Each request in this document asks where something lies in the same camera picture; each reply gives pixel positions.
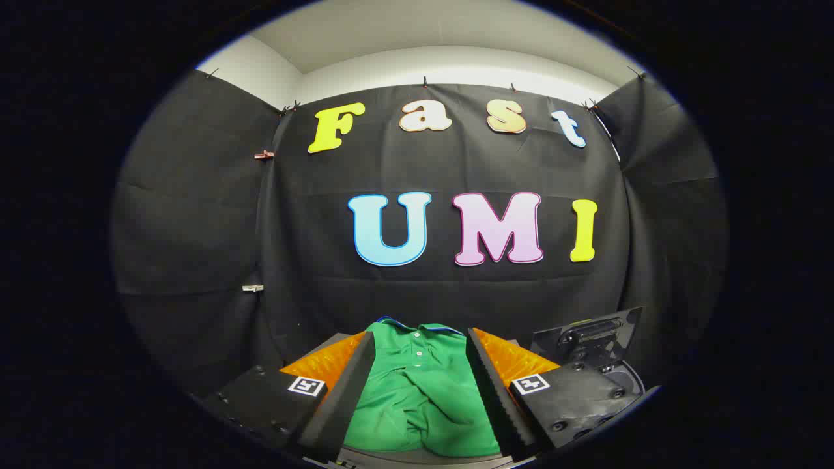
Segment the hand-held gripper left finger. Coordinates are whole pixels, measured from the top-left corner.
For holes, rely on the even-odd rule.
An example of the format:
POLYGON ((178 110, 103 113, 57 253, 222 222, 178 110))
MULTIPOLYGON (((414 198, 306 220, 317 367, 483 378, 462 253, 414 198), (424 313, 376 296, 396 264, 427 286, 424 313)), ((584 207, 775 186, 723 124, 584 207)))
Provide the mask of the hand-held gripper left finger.
POLYGON ((269 450, 337 461, 373 360, 372 333, 335 335, 281 370, 254 366, 201 407, 269 450))

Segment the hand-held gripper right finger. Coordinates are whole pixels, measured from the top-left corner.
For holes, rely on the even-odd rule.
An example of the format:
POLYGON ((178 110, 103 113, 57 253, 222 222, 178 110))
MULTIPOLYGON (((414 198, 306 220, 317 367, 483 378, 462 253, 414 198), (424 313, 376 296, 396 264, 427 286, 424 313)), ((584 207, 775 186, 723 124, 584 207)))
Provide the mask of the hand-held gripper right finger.
POLYGON ((637 403, 622 385, 584 362, 555 365, 477 328, 467 359, 498 446, 514 461, 563 456, 588 443, 637 403))

